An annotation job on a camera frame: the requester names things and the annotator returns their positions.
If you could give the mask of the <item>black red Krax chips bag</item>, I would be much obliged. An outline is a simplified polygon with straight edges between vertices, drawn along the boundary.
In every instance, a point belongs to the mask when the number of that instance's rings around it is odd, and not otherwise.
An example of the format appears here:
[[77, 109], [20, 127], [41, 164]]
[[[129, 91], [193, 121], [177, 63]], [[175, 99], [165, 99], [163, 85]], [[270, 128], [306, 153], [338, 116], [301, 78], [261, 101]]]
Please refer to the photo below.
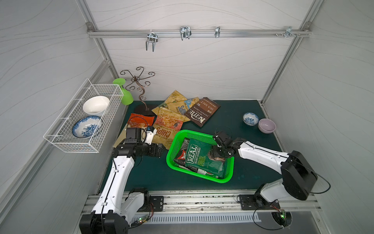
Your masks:
[[186, 165], [186, 153], [189, 146], [190, 139], [185, 138], [181, 149], [177, 153], [177, 156], [174, 158], [173, 162], [176, 163], [179, 167], [185, 167]]

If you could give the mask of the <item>green Real chips bag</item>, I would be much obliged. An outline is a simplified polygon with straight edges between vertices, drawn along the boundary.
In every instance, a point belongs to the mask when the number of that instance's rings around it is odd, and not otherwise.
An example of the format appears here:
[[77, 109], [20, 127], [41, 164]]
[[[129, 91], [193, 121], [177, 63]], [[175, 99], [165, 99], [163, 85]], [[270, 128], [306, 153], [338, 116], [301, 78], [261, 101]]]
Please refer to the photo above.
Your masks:
[[209, 157], [212, 146], [196, 139], [190, 139], [185, 166], [205, 170], [208, 173], [212, 173], [212, 177], [222, 179], [226, 171], [226, 162], [212, 160]]

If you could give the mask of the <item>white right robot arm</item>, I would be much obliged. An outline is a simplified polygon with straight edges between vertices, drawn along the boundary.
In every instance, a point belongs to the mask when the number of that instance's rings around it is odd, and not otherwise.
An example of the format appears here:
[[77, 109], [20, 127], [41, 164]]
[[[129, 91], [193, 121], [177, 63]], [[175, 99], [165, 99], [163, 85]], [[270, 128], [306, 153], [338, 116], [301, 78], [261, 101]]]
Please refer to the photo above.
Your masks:
[[227, 135], [215, 135], [216, 145], [212, 148], [214, 158], [228, 159], [239, 156], [266, 166], [281, 175], [281, 178], [260, 186], [253, 202], [263, 208], [286, 197], [307, 200], [318, 180], [317, 174], [302, 153], [298, 151], [278, 152], [270, 150], [242, 138], [232, 140]]

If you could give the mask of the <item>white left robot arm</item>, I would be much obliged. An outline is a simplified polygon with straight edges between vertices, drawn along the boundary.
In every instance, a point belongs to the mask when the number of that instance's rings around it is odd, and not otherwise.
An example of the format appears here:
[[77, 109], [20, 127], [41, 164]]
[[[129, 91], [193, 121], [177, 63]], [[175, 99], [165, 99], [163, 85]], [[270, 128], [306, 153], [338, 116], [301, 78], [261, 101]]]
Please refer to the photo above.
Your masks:
[[84, 214], [79, 222], [82, 234], [127, 234], [129, 229], [147, 222], [153, 214], [132, 222], [139, 209], [151, 208], [146, 188], [132, 189], [122, 203], [124, 189], [135, 160], [149, 156], [160, 158], [165, 147], [160, 143], [136, 143], [134, 140], [119, 144], [113, 152], [113, 165], [105, 187], [90, 214]]

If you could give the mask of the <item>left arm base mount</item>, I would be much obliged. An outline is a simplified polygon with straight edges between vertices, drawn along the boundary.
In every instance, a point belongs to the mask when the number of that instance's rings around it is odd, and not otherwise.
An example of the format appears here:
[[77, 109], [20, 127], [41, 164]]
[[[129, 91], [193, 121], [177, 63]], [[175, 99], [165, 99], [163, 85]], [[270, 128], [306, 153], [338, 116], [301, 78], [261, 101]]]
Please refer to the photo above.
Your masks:
[[161, 212], [164, 207], [163, 196], [149, 196], [145, 197], [144, 205], [138, 210], [138, 212]]

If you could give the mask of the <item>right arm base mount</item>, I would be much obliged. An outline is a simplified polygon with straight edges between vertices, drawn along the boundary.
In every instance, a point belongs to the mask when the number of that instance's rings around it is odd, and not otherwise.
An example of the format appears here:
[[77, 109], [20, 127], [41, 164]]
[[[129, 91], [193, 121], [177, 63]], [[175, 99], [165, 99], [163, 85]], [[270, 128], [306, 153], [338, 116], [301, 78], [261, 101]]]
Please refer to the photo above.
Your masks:
[[241, 210], [245, 211], [281, 209], [278, 201], [268, 202], [260, 195], [238, 195], [236, 200], [240, 204]]

